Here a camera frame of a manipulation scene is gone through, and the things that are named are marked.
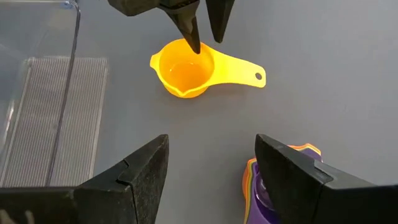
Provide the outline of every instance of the yellow plastic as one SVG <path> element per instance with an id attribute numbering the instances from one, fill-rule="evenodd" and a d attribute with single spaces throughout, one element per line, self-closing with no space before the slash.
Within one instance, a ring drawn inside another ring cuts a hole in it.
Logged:
<path id="1" fill-rule="evenodd" d="M 193 98 L 209 86 L 236 83 L 262 88 L 266 71 L 251 62 L 222 54 L 201 43 L 195 54 L 184 39 L 167 44 L 150 59 L 164 87 L 173 95 Z"/>

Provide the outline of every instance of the gray tabletop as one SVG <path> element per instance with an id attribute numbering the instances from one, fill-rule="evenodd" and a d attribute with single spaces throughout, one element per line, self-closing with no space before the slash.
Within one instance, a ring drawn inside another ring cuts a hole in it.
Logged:
<path id="1" fill-rule="evenodd" d="M 157 223 L 242 223 L 241 178 L 257 133 L 310 142 L 326 163 L 370 182 L 398 182 L 396 0 L 237 0 L 222 44 L 203 1 L 201 40 L 263 66 L 267 86 L 213 86 L 191 100 L 167 93 L 149 67 L 181 38 L 164 12 L 80 7 L 78 56 L 107 57 L 110 66 L 96 173 L 170 136 Z"/>

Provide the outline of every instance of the handle hole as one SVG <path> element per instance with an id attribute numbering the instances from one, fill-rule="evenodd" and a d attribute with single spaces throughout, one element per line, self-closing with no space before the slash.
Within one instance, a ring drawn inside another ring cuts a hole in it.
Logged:
<path id="1" fill-rule="evenodd" d="M 256 78 L 258 79 L 258 80 L 262 80 L 262 75 L 260 74 L 260 73 L 256 73 Z"/>

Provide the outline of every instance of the purple plastic item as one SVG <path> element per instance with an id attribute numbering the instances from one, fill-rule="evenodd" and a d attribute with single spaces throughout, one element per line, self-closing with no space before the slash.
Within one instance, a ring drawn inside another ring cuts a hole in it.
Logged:
<path id="1" fill-rule="evenodd" d="M 302 153 L 322 161 L 321 155 L 310 148 L 301 150 Z M 251 206 L 246 224 L 276 224 L 280 223 L 269 198 L 266 186 L 260 177 L 257 162 L 251 166 L 254 178 L 251 182 Z"/>

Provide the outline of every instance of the orange measuring cup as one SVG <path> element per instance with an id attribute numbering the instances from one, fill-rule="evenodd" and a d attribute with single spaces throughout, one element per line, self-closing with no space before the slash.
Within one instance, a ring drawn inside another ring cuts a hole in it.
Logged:
<path id="1" fill-rule="evenodd" d="M 185 39 L 167 44 L 150 59 L 164 87 L 173 95 L 193 98 L 209 86 L 235 83 L 262 88 L 266 71 L 259 65 L 218 52 L 201 43 L 201 53 L 192 51 Z"/>

